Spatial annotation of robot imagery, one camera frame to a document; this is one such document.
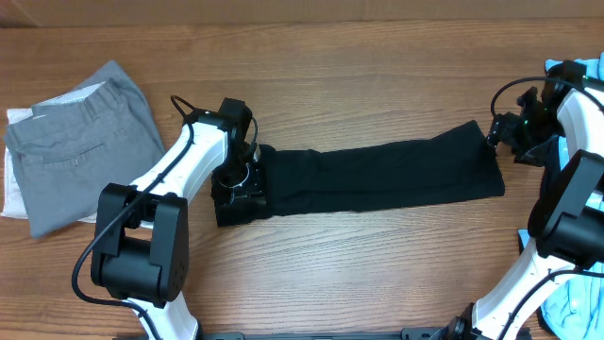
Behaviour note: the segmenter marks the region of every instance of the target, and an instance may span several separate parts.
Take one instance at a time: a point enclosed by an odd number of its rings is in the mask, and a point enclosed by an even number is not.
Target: brown background
[[[0,26],[593,18],[594,0],[0,0]]]
[[[483,4],[2,1],[4,26],[143,26],[0,30],[0,112],[62,94],[117,60],[147,95],[166,146],[180,132],[169,101],[179,94],[209,109],[225,96],[245,100],[261,143],[327,151],[428,138],[471,119],[486,131],[500,86],[540,75],[548,58],[596,58],[602,51],[604,20],[586,18],[601,17],[602,2]],[[149,26],[396,19],[429,20]],[[502,96],[499,110],[514,109],[526,88]],[[3,134],[6,123],[1,113]],[[444,325],[509,269],[516,230],[537,198],[540,169],[513,164],[510,155],[498,162],[504,197],[278,217],[233,229],[215,227],[205,185],[190,209],[190,309],[208,332]],[[32,240],[26,221],[0,218],[0,339],[108,339],[141,331],[130,311],[92,306],[72,293],[71,269],[91,239],[92,226],[74,224]],[[85,291],[106,295],[92,286],[88,266],[80,277]],[[534,319],[528,326],[535,338],[549,338]]]

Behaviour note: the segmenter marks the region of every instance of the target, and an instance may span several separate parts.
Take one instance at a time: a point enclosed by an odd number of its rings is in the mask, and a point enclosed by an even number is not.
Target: white cloth
[[[31,109],[8,109],[7,117],[9,124],[15,124],[33,115]],[[0,215],[11,218],[27,219],[27,212],[23,204],[21,189],[12,170],[12,157],[5,148],[4,151],[4,209]],[[80,222],[96,223],[96,212],[79,220]]]

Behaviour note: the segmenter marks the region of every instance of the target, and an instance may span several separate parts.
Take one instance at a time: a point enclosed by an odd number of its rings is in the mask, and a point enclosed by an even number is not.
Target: blue object
[[[604,53],[600,59],[577,59],[578,63],[587,66],[587,76],[604,80]],[[545,69],[562,63],[548,60]],[[566,139],[560,137],[558,142],[560,168],[569,161]],[[526,229],[518,231],[524,246],[529,241]],[[590,271],[604,273],[604,264],[596,263]],[[604,280],[588,277],[576,277],[558,288],[541,305],[547,326],[562,340],[602,340],[604,339]]]

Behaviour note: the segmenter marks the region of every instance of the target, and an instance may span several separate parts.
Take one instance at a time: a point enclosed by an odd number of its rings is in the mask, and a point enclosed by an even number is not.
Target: black fabric
[[[261,145],[267,215],[366,212],[503,196],[475,121],[430,140],[317,152]]]

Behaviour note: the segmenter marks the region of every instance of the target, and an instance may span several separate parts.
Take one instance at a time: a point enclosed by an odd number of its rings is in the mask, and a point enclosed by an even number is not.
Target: gray fabric
[[[77,89],[103,81],[83,101],[35,105],[7,128],[32,237],[96,212],[108,183],[130,183],[164,153],[143,93],[114,61]]]

